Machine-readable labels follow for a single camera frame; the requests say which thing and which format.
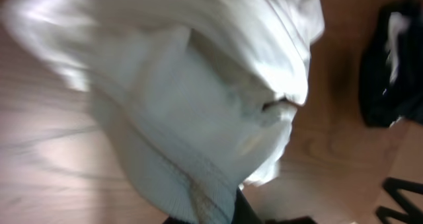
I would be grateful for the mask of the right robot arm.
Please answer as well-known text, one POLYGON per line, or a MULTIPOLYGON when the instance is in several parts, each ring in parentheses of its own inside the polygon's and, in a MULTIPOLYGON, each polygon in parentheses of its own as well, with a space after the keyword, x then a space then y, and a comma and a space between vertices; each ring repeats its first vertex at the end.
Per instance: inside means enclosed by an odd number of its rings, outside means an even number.
POLYGON ((389 177, 385 179, 382 187, 386 193, 388 193, 388 195, 390 195, 390 197, 404 210, 404 213, 401 213, 387 207, 379 206, 376 209, 375 214, 382 224, 390 224, 389 218, 406 224, 422 223, 422 210, 400 193, 401 190, 406 190, 422 195, 421 183, 389 177))

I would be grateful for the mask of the white t-shirt black print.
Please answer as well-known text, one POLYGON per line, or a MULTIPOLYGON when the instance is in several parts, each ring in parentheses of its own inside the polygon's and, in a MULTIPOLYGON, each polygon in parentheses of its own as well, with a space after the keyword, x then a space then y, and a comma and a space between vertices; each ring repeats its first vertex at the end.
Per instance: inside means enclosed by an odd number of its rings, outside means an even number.
POLYGON ((240 185, 277 177, 325 29, 320 0, 7 0, 3 18, 186 223, 232 223, 240 185))

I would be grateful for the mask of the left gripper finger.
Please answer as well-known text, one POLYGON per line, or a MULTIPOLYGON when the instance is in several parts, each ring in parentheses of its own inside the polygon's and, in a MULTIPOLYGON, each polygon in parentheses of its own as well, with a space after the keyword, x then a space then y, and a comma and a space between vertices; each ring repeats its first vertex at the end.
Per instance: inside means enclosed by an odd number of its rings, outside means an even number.
POLYGON ((263 224, 240 189, 237 190, 232 224, 263 224))

